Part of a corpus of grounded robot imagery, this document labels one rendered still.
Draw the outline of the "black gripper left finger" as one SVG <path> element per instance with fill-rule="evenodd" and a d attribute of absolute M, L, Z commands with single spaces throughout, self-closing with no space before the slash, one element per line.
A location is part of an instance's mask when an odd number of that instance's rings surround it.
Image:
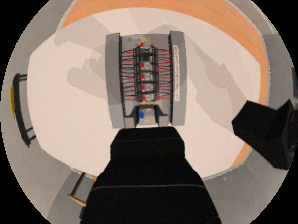
<path fill-rule="evenodd" d="M 139 123 L 138 108 L 139 105 L 136 105 L 130 115 L 125 116 L 124 120 L 126 128 L 136 128 L 137 124 Z"/>

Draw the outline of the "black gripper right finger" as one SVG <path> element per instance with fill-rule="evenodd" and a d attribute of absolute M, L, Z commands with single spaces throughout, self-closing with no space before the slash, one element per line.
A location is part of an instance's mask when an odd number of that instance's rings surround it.
<path fill-rule="evenodd" d="M 168 114 L 163 114 L 159 105 L 154 105 L 154 106 L 155 106 L 155 121 L 158 124 L 158 127 L 168 126 L 168 119 L 169 119 Z"/>

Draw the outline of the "grey relay panel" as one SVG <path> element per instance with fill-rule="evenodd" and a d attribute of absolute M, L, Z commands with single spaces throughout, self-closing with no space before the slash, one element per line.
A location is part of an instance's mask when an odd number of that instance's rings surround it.
<path fill-rule="evenodd" d="M 140 53 L 139 41 L 151 41 L 151 52 Z M 163 50 L 165 51 L 161 52 Z M 129 55 L 132 56 L 129 57 Z M 127 61 L 128 59 L 130 60 Z M 151 61 L 152 81 L 141 82 L 140 61 Z M 118 32 L 106 35 L 105 76 L 113 129 L 125 128 L 124 117 L 130 115 L 135 105 L 140 104 L 158 104 L 163 114 L 168 114 L 168 124 L 184 126 L 187 101 L 187 59 L 184 32 L 170 30 L 170 34 L 120 36 Z M 152 83 L 152 92 L 141 92 L 141 83 Z M 133 85 L 135 87 L 132 87 Z M 152 93 L 153 102 L 142 103 L 142 93 Z"/>

